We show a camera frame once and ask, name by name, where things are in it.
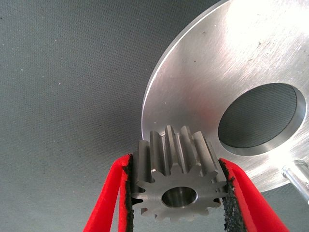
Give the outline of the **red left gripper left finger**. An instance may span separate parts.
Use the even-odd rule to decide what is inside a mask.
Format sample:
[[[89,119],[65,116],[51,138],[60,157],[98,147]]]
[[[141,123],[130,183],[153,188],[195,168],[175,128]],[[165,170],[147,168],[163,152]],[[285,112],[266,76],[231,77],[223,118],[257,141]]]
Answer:
[[[101,193],[83,229],[84,232],[109,232],[116,203],[119,203],[118,231],[133,231],[131,171],[133,155],[118,158],[111,166]]]

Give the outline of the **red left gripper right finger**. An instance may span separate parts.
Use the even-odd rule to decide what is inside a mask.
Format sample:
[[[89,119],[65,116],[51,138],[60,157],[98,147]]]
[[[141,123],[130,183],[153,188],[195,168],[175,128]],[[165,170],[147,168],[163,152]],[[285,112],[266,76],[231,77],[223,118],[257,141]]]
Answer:
[[[228,195],[223,198],[226,232],[289,231],[239,166],[223,158],[219,163],[227,179]]]

